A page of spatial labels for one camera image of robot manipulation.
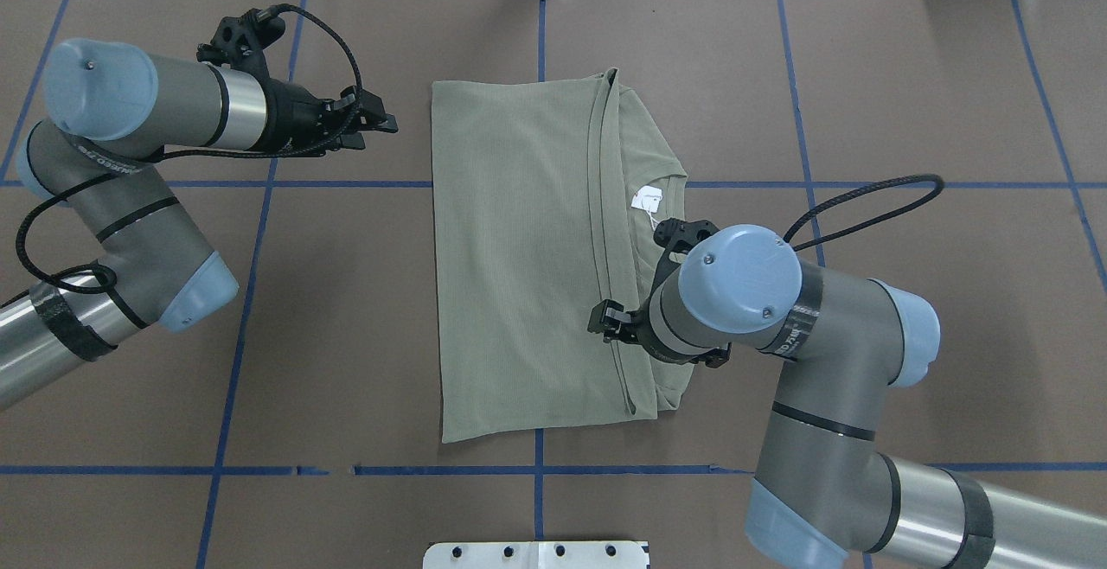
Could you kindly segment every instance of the light blue cap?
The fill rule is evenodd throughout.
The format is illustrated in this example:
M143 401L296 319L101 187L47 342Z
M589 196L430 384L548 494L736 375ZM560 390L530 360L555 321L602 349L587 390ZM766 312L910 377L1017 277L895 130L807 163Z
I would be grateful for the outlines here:
M746 537L757 551L788 569L841 569L849 552L799 517L755 478Z
M48 192L46 187L42 186L39 182L38 176L34 175L34 169L31 169L31 155L28 152L28 144L31 141L31 135L34 134L34 130L39 127L39 124L31 128L31 132L27 136L23 136L23 141L19 141L19 148L15 151L15 174L19 175L19 182L23 183L27 190L32 192L35 197L45 201L54 196L52 192ZM68 203L60 203L59 206L69 206Z
M888 297L892 298L903 330L903 364L899 376L889 385L909 387L927 376L930 363L938 358L942 325L938 321L938 313L924 298L892 288L880 280L872 281L878 282L888 292Z
M213 251L199 269L173 298L158 322L179 333L230 302L238 293L238 282L218 251Z
M677 280L693 318L723 333L753 333L784 320L799 298L799 259L761 226L732 226L689 252Z
M50 51L42 74L46 112L71 135L122 139L157 101L157 69L137 45L73 38Z

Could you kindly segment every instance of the green cloth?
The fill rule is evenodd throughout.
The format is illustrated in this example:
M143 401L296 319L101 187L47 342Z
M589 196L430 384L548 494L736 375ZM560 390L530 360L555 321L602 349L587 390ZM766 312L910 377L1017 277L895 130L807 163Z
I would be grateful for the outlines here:
M630 207L687 175L615 69L578 81L441 81L432 103L443 443L488 433L654 420L691 365L588 333L602 298L637 309L662 249Z

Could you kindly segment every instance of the table surface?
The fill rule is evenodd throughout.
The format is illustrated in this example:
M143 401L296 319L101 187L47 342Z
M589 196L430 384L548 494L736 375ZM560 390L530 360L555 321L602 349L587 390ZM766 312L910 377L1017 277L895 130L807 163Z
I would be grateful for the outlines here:
M3 242L35 205L11 156L63 38L189 58L225 14L301 2L401 126L323 159L162 164L241 293L0 416L0 566L414 567L432 541L609 537L650 541L659 568L768 566L742 529L778 360L699 369L656 421L438 441L431 84L610 65L687 169L691 218L783 230L871 179L944 175L923 209L804 251L942 318L877 446L1107 513L1105 0L0 2L19 32L0 37ZM332 41L289 29L275 73L344 87ZM58 210L29 250L60 269L99 247ZM0 290L27 286L0 251ZM867 563L897 567L848 566Z

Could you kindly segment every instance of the looped black cable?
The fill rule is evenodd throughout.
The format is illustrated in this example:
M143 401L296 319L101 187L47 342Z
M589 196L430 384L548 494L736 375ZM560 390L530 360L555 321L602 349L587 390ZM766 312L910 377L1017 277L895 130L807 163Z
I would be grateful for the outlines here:
M902 176L902 178L882 179L879 183L866 184L866 186L861 188L846 192L846 194L838 195L838 197L832 197L830 199L826 199L826 201L824 201L823 204L816 207L811 207L811 209L807 210L807 214L803 215L803 217L800 217L795 224L793 224L792 227L788 227L787 232L785 232L782 238L784 239L784 242L792 242L792 238L795 237L796 232L798 232L805 225L807 225L807 221L810 221L810 219L814 219L819 214L823 214L823 211L831 209L831 207L840 206L842 204L846 204L847 201L850 201L850 199L857 199L861 196L869 195L870 192L890 189L892 187L901 187L903 186L903 184L917 184L917 183L933 183L934 187L927 195L918 199L914 199L914 201L908 204L907 206L898 207L896 210L886 211L879 217L866 219L866 221L862 221L856 226L846 227L845 230L837 231L831 235L824 235L824 237L821 238L817 238L815 240L807 241L803 245L795 246L794 249L798 251L801 249L807 249L807 247L815 247L816 245L823 245L823 242L835 240L845 237L846 235L851 235L853 232L863 230L866 227L876 226L877 224L887 221L887 219L892 219L899 217L900 215L904 215L907 214L907 211L912 211L917 207L920 207L925 203L930 201L930 199L938 197L938 195L941 194L942 189L945 188L945 180L942 179L942 176L938 176L934 174Z
M152 163L161 163L169 158L180 158L182 156L216 156L216 158L298 158L298 156L323 156L327 154L327 148L330 144L334 144L344 134L350 124L356 120L358 113L361 111L361 70L358 69L358 61L353 58L353 50L346 44L345 40L335 33L327 22L319 20L314 13L308 12L308 10L302 9L300 6L292 6L289 2L281 2L279 6L269 7L267 12L271 13L273 18L281 13L300 13L302 17L307 18L312 24L323 30L323 33L328 33L332 40L334 40L342 52L345 54L346 60L350 62L350 69L353 72L354 80L354 101L350 105L350 111L342 120L342 124L335 128L331 135L325 136L325 138L315 141L313 144L308 144L307 146L301 146L297 148L282 148L279 152L230 152L220 151L220 148L183 148L179 152L166 152L162 156L157 156L155 159L151 159Z
M54 288L70 290L70 292L76 292L80 294L100 294L115 288L118 280L115 276L115 271L106 266L96 265L95 262L87 262L87 265L71 267L54 275L48 273L38 268L34 262L31 261L30 255L27 255L27 235L31 231L31 226L34 224L34 220L38 219L43 211L50 210L52 207L58 206L60 203L63 203L68 198L79 194L79 192L83 192L90 187L96 186L96 184L103 184L106 183L107 179L114 179L117 177L118 176L115 176L114 174L103 174L95 176L95 178L86 179L83 183L76 184L76 186L71 189L60 192L60 194L54 197L45 199L45 201L29 211L27 217L23 218L23 223L20 224L19 231L15 232L15 257L19 259L20 265L27 269L27 272L34 276L39 281L48 282ZM74 286L63 279L77 273L89 273L95 277L96 281L100 282L100 286Z

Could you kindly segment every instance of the robotic arm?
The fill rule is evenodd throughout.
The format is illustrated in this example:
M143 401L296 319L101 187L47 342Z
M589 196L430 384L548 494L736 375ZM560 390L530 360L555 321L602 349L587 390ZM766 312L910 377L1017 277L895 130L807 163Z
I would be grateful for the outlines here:
M346 52L356 84L339 100L269 76L263 50L281 37L280 14L290 10ZM232 273L154 163L323 156L364 148L360 132L396 132L379 96L361 89L344 42L299 7L225 18L197 61L91 40L51 50L43 76L51 121L32 127L17 155L24 186L46 199L17 237L21 262L41 281L0 308L0 411L147 325L183 331L237 293ZM206 148L166 154L166 144ZM51 276L33 266L24 242L34 217L58 203L79 214L104 255Z
M887 389L938 353L923 298L803 262L764 227L668 219L654 240L650 297L601 302L589 331L671 363L717 368L732 343L786 360L746 516L763 554L792 569L838 569L850 549L928 568L1104 566L1107 519L875 451Z

